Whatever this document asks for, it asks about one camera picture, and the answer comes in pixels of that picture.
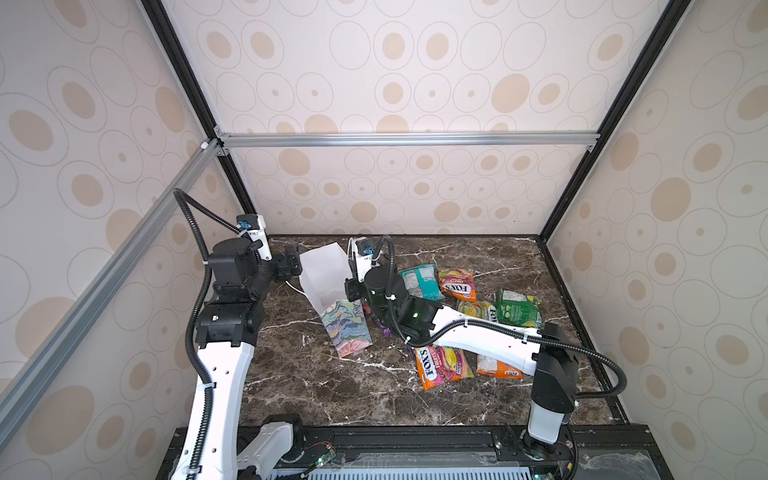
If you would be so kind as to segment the colourful painted paper bag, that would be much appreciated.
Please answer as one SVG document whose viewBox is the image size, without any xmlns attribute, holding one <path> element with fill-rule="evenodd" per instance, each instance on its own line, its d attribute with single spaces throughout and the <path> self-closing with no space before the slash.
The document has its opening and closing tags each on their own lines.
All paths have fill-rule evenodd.
<svg viewBox="0 0 768 480">
<path fill-rule="evenodd" d="M 357 354 L 371 345 L 360 300 L 349 301 L 345 281 L 352 278 L 346 253 L 337 243 L 300 254 L 299 281 L 317 312 L 340 358 Z"/>
</svg>

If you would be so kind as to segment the orange multicolour Fox's candy packet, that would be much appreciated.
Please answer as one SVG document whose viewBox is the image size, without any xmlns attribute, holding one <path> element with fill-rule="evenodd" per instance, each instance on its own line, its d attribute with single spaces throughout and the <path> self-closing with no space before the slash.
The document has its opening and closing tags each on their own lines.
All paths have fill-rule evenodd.
<svg viewBox="0 0 768 480">
<path fill-rule="evenodd" d="M 419 378 L 425 390 L 474 377 L 461 349 L 426 346 L 415 348 L 414 354 Z"/>
</svg>

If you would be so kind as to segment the orange white snack packet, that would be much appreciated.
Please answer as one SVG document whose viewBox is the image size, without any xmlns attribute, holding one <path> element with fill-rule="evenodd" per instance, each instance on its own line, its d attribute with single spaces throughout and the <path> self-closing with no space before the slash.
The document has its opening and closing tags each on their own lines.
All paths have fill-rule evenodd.
<svg viewBox="0 0 768 480">
<path fill-rule="evenodd" d="M 523 373 L 519 369 L 492 357 L 480 354 L 477 355 L 476 372 L 481 375 L 499 379 L 523 378 Z"/>
</svg>

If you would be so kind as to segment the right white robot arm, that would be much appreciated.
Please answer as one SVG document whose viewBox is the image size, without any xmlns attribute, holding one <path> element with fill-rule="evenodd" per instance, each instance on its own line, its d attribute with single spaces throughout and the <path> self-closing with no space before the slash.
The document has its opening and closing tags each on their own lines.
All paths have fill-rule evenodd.
<svg viewBox="0 0 768 480">
<path fill-rule="evenodd" d="M 522 328 L 464 315 L 438 301 L 411 296 L 403 279 L 367 260 L 352 267 L 345 289 L 364 300 L 375 318 L 412 348 L 437 345 L 500 360 L 533 378 L 527 435 L 547 445 L 575 409 L 578 359 L 558 326 Z"/>
</svg>

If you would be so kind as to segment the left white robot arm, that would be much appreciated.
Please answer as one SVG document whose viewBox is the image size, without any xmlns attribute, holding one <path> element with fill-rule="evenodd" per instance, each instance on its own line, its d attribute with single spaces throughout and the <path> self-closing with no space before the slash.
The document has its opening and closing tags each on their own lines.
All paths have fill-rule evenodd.
<svg viewBox="0 0 768 480">
<path fill-rule="evenodd" d="M 297 249 L 265 260 L 266 244 L 244 237 L 216 244 L 208 255 L 206 290 L 214 293 L 192 323 L 190 359 L 198 374 L 189 427 L 175 479 L 266 479 L 278 462 L 302 450 L 301 420 L 278 416 L 238 445 L 244 384 L 273 283 L 298 276 Z"/>
</svg>

